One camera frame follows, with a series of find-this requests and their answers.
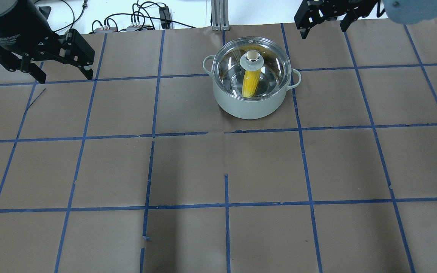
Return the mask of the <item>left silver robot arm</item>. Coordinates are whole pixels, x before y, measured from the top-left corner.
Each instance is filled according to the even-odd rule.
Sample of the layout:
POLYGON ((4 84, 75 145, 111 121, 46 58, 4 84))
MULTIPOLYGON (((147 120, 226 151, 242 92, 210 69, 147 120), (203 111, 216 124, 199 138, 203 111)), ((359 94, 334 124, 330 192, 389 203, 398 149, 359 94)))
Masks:
POLYGON ((0 0, 0 64, 7 71, 30 74, 45 83, 46 74, 36 64, 54 60, 79 69, 87 80, 95 50, 75 29, 58 35, 31 0, 0 0))

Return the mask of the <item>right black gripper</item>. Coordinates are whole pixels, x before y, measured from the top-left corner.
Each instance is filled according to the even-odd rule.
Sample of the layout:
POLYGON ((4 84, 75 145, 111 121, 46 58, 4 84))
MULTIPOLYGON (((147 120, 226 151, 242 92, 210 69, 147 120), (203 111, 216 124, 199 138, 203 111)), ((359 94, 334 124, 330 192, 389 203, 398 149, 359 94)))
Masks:
POLYGON ((302 39, 306 39, 311 28, 334 17, 345 16, 340 23, 342 32, 361 17, 367 17, 380 5, 379 0, 303 0, 294 21, 302 39))

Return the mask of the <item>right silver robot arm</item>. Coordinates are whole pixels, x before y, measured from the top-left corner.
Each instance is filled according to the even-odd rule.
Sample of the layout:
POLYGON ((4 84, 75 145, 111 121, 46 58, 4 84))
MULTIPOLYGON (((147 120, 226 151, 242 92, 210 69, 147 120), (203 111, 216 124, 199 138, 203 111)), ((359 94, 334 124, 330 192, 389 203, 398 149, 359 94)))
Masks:
POLYGON ((303 0, 294 16, 302 39, 310 30, 324 21, 340 21, 342 32, 359 18, 365 18, 376 9, 376 17, 386 14, 398 24, 416 24, 437 17, 437 0, 303 0))

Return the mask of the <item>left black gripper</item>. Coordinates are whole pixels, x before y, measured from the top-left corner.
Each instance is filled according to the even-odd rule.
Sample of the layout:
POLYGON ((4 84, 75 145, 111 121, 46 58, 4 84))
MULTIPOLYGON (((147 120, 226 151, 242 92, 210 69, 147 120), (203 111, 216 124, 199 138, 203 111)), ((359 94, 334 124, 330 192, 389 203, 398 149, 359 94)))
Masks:
POLYGON ((0 0, 0 64, 7 71, 28 73, 45 84, 47 75, 35 62, 55 60, 92 80, 94 58, 95 50, 77 30, 57 34, 31 0, 0 0))

